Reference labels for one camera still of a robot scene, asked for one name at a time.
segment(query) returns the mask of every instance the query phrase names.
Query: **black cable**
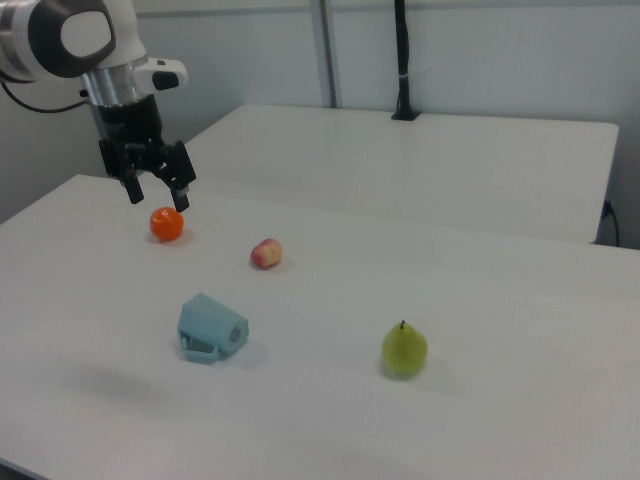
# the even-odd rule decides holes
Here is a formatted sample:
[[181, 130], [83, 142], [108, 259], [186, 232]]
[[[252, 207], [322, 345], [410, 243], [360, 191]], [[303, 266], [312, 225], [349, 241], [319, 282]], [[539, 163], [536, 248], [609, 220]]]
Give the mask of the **black cable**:
[[46, 110], [43, 108], [37, 108], [37, 107], [32, 107], [31, 105], [27, 105], [26, 103], [24, 103], [22, 100], [20, 100], [18, 97], [16, 97], [13, 92], [11, 90], [9, 90], [9, 87], [7, 87], [7, 84], [4, 82], [1, 82], [2, 84], [2, 88], [5, 92], [7, 92], [7, 95], [9, 95], [9, 98], [11, 100], [13, 100], [14, 102], [16, 102], [18, 105], [20, 105], [23, 108], [26, 108], [27, 110], [30, 110], [32, 112], [36, 112], [36, 113], [62, 113], [62, 112], [68, 112], [69, 110], [73, 110], [74, 108], [78, 108], [81, 107], [83, 105], [85, 105], [87, 102], [86, 101], [81, 101], [78, 103], [74, 103], [73, 105], [69, 105], [67, 107], [62, 107], [62, 108], [54, 108], [51, 110]]
[[618, 230], [618, 217], [616, 216], [616, 211], [613, 209], [613, 205], [609, 206], [609, 211], [611, 212], [611, 216], [613, 217], [613, 226], [616, 228], [616, 247], [619, 247], [620, 231]]

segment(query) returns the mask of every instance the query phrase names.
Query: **black pole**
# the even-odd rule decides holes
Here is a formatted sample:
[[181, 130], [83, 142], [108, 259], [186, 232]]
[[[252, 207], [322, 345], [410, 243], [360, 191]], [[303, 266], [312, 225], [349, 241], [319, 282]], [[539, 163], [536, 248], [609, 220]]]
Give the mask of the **black pole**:
[[404, 0], [395, 0], [396, 10], [396, 41], [398, 44], [398, 82], [400, 92], [396, 105], [394, 120], [413, 121], [418, 115], [411, 108], [409, 96], [409, 30], [405, 19]]

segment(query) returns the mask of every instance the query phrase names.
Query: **mug handle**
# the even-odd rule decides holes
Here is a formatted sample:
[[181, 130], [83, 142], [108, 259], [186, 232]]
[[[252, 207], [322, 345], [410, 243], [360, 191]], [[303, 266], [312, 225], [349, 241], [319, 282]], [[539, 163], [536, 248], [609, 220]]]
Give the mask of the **mug handle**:
[[197, 350], [189, 350], [187, 348], [188, 340], [186, 337], [180, 337], [180, 350], [182, 354], [185, 356], [187, 360], [195, 360], [195, 361], [208, 361], [210, 363], [216, 362], [222, 356], [222, 352], [220, 351], [220, 347], [214, 345], [213, 351], [211, 352], [199, 352]]

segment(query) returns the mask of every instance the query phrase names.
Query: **orange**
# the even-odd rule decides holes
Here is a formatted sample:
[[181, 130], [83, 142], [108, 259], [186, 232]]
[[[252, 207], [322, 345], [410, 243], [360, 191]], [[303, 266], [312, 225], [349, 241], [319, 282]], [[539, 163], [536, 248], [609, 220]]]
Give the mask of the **orange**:
[[159, 208], [151, 214], [149, 228], [151, 233], [161, 241], [175, 240], [182, 233], [184, 219], [171, 207]]

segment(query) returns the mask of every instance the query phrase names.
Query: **power cord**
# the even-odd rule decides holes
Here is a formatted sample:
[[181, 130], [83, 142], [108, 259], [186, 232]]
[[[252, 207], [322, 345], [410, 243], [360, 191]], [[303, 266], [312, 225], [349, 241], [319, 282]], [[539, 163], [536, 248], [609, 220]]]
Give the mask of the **power cord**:
[[30, 110], [32, 112], [36, 112], [36, 113], [62, 113], [62, 112], [68, 112], [69, 110], [73, 110], [74, 108], [78, 108], [81, 107], [83, 105], [86, 105], [88, 102], [86, 100], [83, 100], [81, 102], [78, 103], [74, 103], [73, 105], [69, 105], [67, 107], [62, 107], [62, 108], [54, 108], [51, 110], [47, 110], [44, 108], [37, 108], [37, 107], [32, 107], [31, 105], [27, 105], [26, 103], [24, 103], [22, 100], [20, 100], [18, 97], [16, 97], [13, 92], [11, 90], [9, 90], [9, 87], [7, 87], [7, 84], [4, 82], [0, 83], [2, 85], [2, 89], [7, 92], [7, 95], [9, 96], [9, 98], [11, 100], [13, 100], [14, 102], [16, 102], [18, 105], [20, 105], [22, 108], [26, 108], [27, 110]]
[[618, 227], [618, 216], [616, 215], [616, 211], [613, 209], [613, 202], [611, 200], [605, 200], [604, 205], [602, 206], [602, 214], [600, 215], [600, 220], [604, 220], [609, 215], [613, 218], [613, 226], [616, 231], [616, 247], [620, 246], [620, 229]]

